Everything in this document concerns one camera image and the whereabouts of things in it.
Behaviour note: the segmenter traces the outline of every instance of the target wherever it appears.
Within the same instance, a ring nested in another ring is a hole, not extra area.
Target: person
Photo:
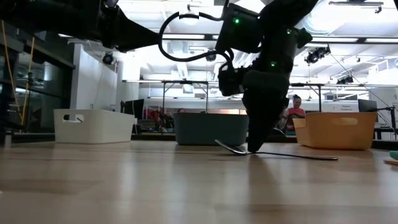
[[[301,106],[301,97],[298,95],[293,96],[293,107],[285,110],[282,122],[285,124],[284,131],[286,134],[295,134],[294,129],[294,118],[305,118],[305,111],[300,108]]]

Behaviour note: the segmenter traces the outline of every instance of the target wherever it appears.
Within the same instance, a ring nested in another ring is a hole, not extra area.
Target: wooden floor
[[[230,156],[175,142],[15,145],[0,152],[1,224],[398,222],[398,168],[384,151],[262,150],[338,162]]]

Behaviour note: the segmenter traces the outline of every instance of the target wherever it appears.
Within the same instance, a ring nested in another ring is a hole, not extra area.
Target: bin handle hole
[[[62,121],[64,123],[70,122],[70,123],[83,123],[85,120],[85,117],[82,114],[65,114],[63,115]]]
[[[356,118],[335,118],[331,121],[334,125],[357,125],[358,120]]]

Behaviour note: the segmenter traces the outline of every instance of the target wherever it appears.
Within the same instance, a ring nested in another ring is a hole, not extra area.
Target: black robotic arm
[[[129,20],[118,0],[0,0],[0,19],[35,33],[102,42],[121,52],[155,45],[159,35]]]
[[[165,57],[178,62],[189,62],[210,54],[226,58],[218,75],[220,90],[224,96],[244,94],[243,103],[249,116],[248,151],[257,152],[289,103],[286,94],[296,49],[312,40],[305,29],[298,30],[294,26],[311,12],[318,0],[275,0],[259,14],[228,2],[225,2],[221,18],[202,12],[197,16],[176,12],[160,28],[162,36],[168,23],[177,17],[224,21],[214,52],[175,58],[163,50],[161,39],[159,50]],[[233,68],[231,49],[260,54],[248,68]]]

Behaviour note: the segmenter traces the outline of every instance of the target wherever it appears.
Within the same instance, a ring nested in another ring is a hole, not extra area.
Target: white pillar
[[[60,69],[49,63],[45,63],[44,67],[44,90],[50,93],[59,92],[59,83],[61,82],[62,74]],[[61,100],[53,97],[42,95],[42,117],[40,125],[42,128],[53,128],[54,127],[54,109],[61,107]]]
[[[70,90],[70,109],[77,109],[78,103],[78,84],[79,84],[79,71],[80,71],[80,56],[83,51],[81,44],[75,44],[75,53],[73,55],[73,64],[76,68],[72,73],[72,86]]]
[[[141,65],[133,55],[118,63],[118,83],[116,87],[116,111],[120,112],[120,102],[139,99],[139,83],[125,83],[122,80],[139,80]]]

